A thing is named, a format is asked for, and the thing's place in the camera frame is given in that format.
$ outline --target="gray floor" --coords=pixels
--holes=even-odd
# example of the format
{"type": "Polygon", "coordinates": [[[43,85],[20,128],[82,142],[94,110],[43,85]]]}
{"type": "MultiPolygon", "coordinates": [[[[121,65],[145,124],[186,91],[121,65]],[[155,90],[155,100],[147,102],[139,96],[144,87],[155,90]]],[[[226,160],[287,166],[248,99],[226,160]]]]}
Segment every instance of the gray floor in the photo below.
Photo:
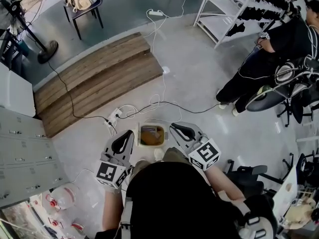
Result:
{"type": "MultiPolygon", "coordinates": [[[[176,101],[192,111],[202,111],[217,103],[215,93],[233,76],[238,66],[246,58],[253,46],[253,39],[237,41],[236,45],[227,43],[217,51],[213,42],[200,29],[189,26],[193,18],[170,19],[162,27],[155,41],[155,55],[162,66],[168,66],[170,73],[164,76],[166,101],[176,101]]],[[[150,33],[153,27],[140,29],[143,35],[150,33]]],[[[153,37],[147,37],[149,44],[153,37]]],[[[163,78],[157,78],[111,103],[96,110],[91,116],[108,117],[121,105],[134,105],[138,109],[146,106],[152,95],[158,94],[162,99],[165,89],[163,78]]],[[[214,108],[206,113],[194,115],[178,108],[165,106],[144,115],[136,115],[133,119],[120,120],[117,131],[135,129],[139,122],[148,118],[156,118],[169,122],[178,120],[197,124],[209,137],[213,138],[222,151],[217,165],[226,166],[227,159],[234,159],[239,165],[267,165],[268,174],[282,177],[287,168],[282,159],[289,159],[294,153],[295,160],[300,153],[310,153],[315,148],[313,142],[296,144],[296,138],[312,135],[313,128],[302,127],[292,121],[289,128],[284,127],[286,116],[278,119],[276,113],[282,107],[276,107],[260,113],[245,112],[238,117],[231,114],[233,105],[225,110],[214,108]]],[[[129,108],[123,108],[125,114],[129,108]]],[[[108,128],[99,118],[81,119],[53,138],[59,159],[71,181],[83,168],[96,171],[101,152],[110,138],[108,128]]],[[[175,146],[174,139],[163,148],[175,146]]],[[[153,149],[134,146],[130,162],[135,163],[141,158],[153,160],[153,149]]],[[[277,189],[278,185],[263,180],[267,188],[277,189]]],[[[80,188],[81,203],[68,210],[71,217],[85,225],[85,232],[93,238],[101,229],[104,189],[97,184],[92,174],[84,171],[76,182],[80,188]]]]}
{"type": "MultiPolygon", "coordinates": [[[[169,16],[181,15],[181,5],[184,0],[103,0],[99,7],[104,29],[101,29],[98,20],[90,13],[77,20],[82,41],[79,40],[73,24],[67,21],[63,5],[57,3],[43,12],[32,24],[32,30],[43,42],[56,40],[59,49],[50,60],[50,65],[56,69],[70,58],[93,45],[119,33],[125,32],[150,21],[146,11],[150,8],[162,10],[169,16]]],[[[196,13],[202,0],[187,0],[184,6],[185,14],[196,13]]],[[[34,52],[39,49],[34,42],[25,37],[24,40],[34,52]]],[[[25,76],[33,85],[52,72],[47,64],[39,65],[36,54],[24,59],[25,76]]]]}

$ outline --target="shelving rack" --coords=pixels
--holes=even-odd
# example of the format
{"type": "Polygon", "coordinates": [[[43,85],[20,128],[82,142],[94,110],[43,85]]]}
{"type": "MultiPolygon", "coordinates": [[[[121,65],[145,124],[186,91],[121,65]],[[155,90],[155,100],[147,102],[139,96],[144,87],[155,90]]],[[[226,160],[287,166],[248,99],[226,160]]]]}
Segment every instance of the shelving rack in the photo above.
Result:
{"type": "Polygon", "coordinates": [[[270,3],[255,0],[203,0],[196,20],[193,26],[199,26],[215,43],[215,49],[224,42],[228,42],[240,37],[248,36],[251,34],[257,34],[262,32],[269,23],[273,20],[262,19],[256,20],[242,20],[238,17],[247,7],[254,7],[264,10],[270,10],[278,12],[281,16],[285,13],[281,8],[277,8],[270,3]],[[217,6],[222,13],[204,13],[203,10],[208,2],[217,6]],[[227,36],[227,33],[234,27],[235,24],[244,23],[245,30],[243,32],[237,32],[232,36],[227,36]],[[260,27],[260,23],[265,23],[263,28],[260,27]]]}

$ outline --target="power strip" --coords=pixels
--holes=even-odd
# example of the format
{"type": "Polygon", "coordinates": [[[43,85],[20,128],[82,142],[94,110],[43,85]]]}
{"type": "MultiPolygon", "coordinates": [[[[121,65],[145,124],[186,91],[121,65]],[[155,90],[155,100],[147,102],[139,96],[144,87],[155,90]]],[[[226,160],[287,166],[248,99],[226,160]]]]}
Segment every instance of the power strip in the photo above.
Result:
{"type": "Polygon", "coordinates": [[[121,116],[122,112],[120,109],[116,108],[111,115],[108,117],[108,120],[110,123],[115,124],[115,121],[117,119],[116,115],[121,116]]]}
{"type": "Polygon", "coordinates": [[[149,15],[164,16],[164,13],[163,13],[162,11],[160,11],[160,10],[158,10],[158,11],[153,11],[153,9],[152,9],[152,10],[149,11],[149,15]]]}

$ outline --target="sneaker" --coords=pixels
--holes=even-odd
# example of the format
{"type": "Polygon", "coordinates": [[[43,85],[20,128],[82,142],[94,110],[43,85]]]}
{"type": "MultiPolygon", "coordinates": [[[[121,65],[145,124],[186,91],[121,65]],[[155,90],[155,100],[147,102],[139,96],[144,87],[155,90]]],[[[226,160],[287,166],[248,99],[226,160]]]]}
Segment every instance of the sneaker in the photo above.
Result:
{"type": "Polygon", "coordinates": [[[237,116],[239,115],[239,112],[237,112],[237,109],[236,109],[236,108],[234,108],[231,112],[233,113],[233,115],[234,115],[235,117],[237,117],[237,116]]]}
{"type": "Polygon", "coordinates": [[[220,108],[220,109],[225,109],[226,108],[226,105],[218,105],[218,108],[220,108]]]}

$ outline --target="wooden step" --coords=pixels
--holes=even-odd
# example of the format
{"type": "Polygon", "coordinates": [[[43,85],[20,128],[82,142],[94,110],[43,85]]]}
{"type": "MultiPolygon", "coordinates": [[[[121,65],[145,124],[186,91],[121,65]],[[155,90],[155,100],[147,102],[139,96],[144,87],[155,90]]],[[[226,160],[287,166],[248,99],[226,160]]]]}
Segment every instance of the wooden step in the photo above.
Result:
{"type": "MultiPolygon", "coordinates": [[[[135,33],[89,54],[62,71],[59,76],[67,85],[68,91],[72,91],[86,84],[90,78],[98,77],[101,72],[113,70],[113,67],[149,52],[150,46],[140,33],[135,33]]],[[[35,93],[38,115],[47,108],[55,107],[56,102],[65,98],[67,91],[64,83],[58,77],[54,77],[35,93]]]]}
{"type": "MultiPolygon", "coordinates": [[[[84,117],[104,104],[130,90],[162,75],[161,66],[148,53],[105,69],[69,91],[72,96],[74,114],[84,117]]],[[[73,115],[71,99],[63,95],[39,113],[47,137],[53,137],[80,118],[73,115]]]]}

